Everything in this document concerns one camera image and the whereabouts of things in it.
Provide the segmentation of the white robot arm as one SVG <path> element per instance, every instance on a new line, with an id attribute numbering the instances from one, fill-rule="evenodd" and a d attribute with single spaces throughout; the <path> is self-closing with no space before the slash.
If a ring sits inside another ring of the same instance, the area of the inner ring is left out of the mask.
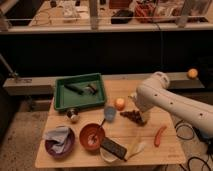
<path id="1" fill-rule="evenodd" d="M 136 87 L 135 106 L 143 113 L 154 106 L 160 107 L 213 138 L 213 105 L 172 93 L 167 90 L 169 85 L 166 73 L 153 73 Z"/>

